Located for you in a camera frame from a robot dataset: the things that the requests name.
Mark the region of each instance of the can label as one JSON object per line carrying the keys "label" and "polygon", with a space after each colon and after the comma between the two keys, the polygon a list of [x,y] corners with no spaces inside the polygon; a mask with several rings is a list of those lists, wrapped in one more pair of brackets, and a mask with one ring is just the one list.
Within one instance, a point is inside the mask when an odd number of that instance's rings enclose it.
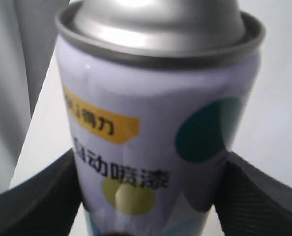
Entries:
{"label": "can label", "polygon": [[198,236],[258,68],[258,57],[156,71],[58,40],[58,61],[94,236]]}

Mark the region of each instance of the silver can top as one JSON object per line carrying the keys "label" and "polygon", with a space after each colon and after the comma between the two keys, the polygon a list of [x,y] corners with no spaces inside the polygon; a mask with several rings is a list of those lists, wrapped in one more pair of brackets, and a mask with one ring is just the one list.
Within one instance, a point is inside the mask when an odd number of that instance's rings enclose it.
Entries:
{"label": "silver can top", "polygon": [[84,0],[61,11],[56,23],[87,53],[156,66],[235,61],[264,35],[236,0]]}

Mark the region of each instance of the teal circle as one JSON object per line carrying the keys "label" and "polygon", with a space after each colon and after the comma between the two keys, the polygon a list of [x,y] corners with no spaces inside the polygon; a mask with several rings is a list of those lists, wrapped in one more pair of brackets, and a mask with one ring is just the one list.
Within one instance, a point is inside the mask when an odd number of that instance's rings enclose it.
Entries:
{"label": "teal circle", "polygon": [[205,162],[223,149],[230,149],[241,102],[225,98],[196,111],[180,127],[175,148],[179,156],[192,163]]}

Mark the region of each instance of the metal rim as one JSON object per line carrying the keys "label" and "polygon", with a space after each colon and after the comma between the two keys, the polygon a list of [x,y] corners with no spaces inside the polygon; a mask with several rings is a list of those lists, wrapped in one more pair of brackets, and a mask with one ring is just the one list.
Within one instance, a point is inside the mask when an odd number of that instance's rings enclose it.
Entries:
{"label": "metal rim", "polygon": [[223,65],[242,60],[254,53],[265,36],[263,24],[250,14],[242,12],[243,22],[250,35],[250,39],[245,43],[208,52],[178,54],[136,50],[94,40],[74,32],[70,28],[71,20],[81,5],[81,1],[73,3],[56,14],[55,22],[60,35],[85,53],[117,63],[174,69]]}

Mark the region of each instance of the yellow label tag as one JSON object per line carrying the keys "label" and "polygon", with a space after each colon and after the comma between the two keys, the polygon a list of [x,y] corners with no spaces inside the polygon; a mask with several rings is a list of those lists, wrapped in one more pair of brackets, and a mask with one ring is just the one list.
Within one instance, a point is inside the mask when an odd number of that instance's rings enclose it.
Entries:
{"label": "yellow label tag", "polygon": [[123,144],[139,133],[140,120],[108,112],[81,100],[63,87],[67,109],[86,130],[115,144]]}

